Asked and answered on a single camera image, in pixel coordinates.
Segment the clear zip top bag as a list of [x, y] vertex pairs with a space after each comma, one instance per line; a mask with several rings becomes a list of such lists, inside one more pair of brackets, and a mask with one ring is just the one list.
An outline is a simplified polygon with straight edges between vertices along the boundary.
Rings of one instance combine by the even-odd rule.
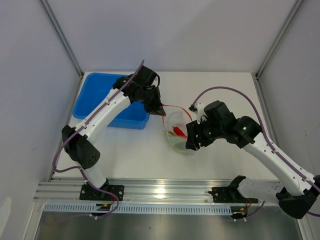
[[166, 115], [162, 124], [170, 147], [182, 155], [193, 155], [194, 151], [186, 148], [188, 133], [186, 124], [193, 121], [189, 112], [181, 106], [165, 104]]

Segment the red chili pepper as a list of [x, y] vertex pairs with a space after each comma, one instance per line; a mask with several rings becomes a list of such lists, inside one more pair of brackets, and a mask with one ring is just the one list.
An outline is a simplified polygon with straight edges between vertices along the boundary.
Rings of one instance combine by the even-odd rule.
[[175, 126], [173, 128], [173, 132], [177, 135], [177, 136], [185, 136], [184, 132], [177, 126]]

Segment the green grape bunch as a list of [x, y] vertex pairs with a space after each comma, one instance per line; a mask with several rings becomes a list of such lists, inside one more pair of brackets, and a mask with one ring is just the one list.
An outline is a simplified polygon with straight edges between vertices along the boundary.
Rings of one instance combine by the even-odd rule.
[[186, 144], [184, 142], [178, 142], [173, 145], [173, 149], [177, 152], [187, 153], [190, 150], [186, 148]]

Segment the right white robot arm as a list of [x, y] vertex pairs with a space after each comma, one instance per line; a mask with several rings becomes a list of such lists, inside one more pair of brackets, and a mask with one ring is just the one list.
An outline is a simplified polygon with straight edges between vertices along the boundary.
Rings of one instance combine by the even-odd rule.
[[302, 219], [320, 195], [320, 177], [303, 170], [272, 143], [251, 117], [203, 115], [186, 125], [186, 149], [197, 151], [224, 139], [259, 160], [279, 180], [275, 185], [238, 175], [227, 187], [233, 202], [257, 199], [279, 205], [292, 218]]

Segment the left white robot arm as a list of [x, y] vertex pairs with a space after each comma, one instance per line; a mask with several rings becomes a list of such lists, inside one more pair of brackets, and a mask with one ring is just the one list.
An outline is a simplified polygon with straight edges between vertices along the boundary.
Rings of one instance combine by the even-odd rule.
[[102, 173], [98, 161], [101, 153], [95, 142], [106, 128], [123, 110], [135, 102], [143, 104], [148, 115], [165, 116], [160, 95], [160, 76], [150, 68], [140, 65], [128, 75], [118, 78], [107, 96], [80, 123], [66, 125], [62, 131], [64, 152], [76, 164], [91, 187], [91, 194], [97, 200], [108, 196], [107, 178]]

